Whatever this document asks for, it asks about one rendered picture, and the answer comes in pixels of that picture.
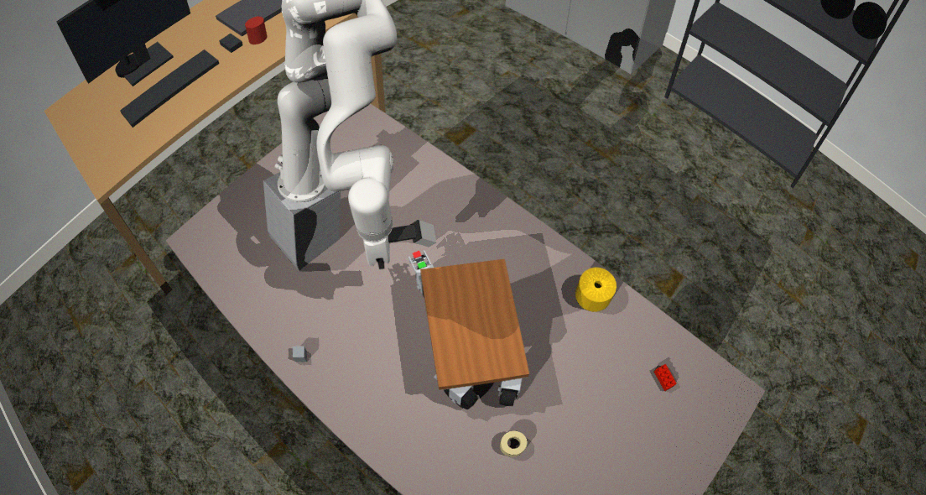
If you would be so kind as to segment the beige roll of masking tape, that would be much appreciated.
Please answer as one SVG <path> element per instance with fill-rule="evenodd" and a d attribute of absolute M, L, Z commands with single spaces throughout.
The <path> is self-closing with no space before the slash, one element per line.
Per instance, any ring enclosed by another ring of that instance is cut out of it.
<path fill-rule="evenodd" d="M 507 442 L 510 440 L 516 440 L 519 444 L 519 447 L 516 449 L 508 447 Z M 500 449 L 502 451 L 502 454 L 510 456 L 510 457 L 515 457 L 515 456 L 522 454 L 526 447 L 527 447 L 527 439 L 524 434 L 518 431 L 507 432 L 505 435 L 502 436 L 502 439 L 500 442 Z"/>

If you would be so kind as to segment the red toy building brick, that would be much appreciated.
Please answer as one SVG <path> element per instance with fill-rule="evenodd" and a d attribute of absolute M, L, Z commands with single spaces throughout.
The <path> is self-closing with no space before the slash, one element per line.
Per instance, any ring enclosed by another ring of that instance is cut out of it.
<path fill-rule="evenodd" d="M 655 370 L 655 375 L 657 375 L 658 381 L 660 382 L 660 385 L 662 385 L 664 391 L 667 391 L 676 385 L 673 374 L 671 374 L 666 364 L 657 368 Z"/>

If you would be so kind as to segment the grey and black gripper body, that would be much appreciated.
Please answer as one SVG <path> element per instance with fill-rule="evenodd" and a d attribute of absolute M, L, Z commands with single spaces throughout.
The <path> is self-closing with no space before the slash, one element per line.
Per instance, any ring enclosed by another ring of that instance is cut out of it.
<path fill-rule="evenodd" d="M 390 235 L 390 233 L 388 234 Z M 377 241 L 369 241 L 363 237 L 363 242 L 366 250 L 367 261 L 369 266 L 373 266 L 377 262 L 377 258 L 383 258 L 385 263 L 390 262 L 390 249 L 388 235 L 383 239 Z"/>

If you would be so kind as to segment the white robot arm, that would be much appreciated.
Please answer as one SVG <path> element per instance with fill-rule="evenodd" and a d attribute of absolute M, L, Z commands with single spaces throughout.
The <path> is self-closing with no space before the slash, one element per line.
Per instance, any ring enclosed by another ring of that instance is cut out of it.
<path fill-rule="evenodd" d="M 358 18 L 342 21 L 325 32 L 326 20 L 353 13 Z M 348 201 L 360 237 L 377 241 L 390 233 L 389 242 L 413 239 L 426 247 L 434 245 L 434 226 L 427 222 L 417 220 L 392 229 L 389 188 L 393 156 L 387 145 L 336 154 L 330 149 L 336 128 L 375 99 L 372 56 L 397 44 L 397 28 L 383 1 L 283 0 L 282 14 L 286 25 L 285 71 L 293 82 L 278 94 L 283 148 L 278 162 L 284 167 L 275 164 L 281 170 L 278 191 L 289 201 L 305 202 L 319 196 L 325 187 L 349 190 Z M 314 117 L 324 112 L 319 126 Z"/>

